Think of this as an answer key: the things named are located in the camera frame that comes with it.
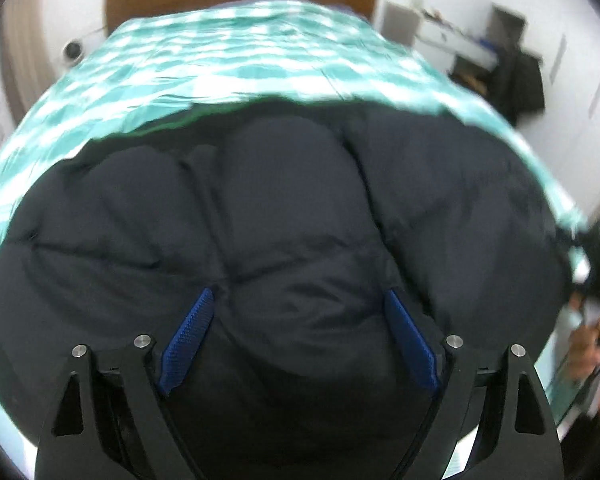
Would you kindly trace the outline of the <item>person's right hand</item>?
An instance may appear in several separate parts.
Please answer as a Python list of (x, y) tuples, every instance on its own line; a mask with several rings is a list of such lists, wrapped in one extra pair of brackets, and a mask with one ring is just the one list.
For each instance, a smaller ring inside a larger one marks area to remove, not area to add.
[(600, 319), (582, 324), (569, 337), (566, 367), (570, 379), (588, 378), (600, 365)]

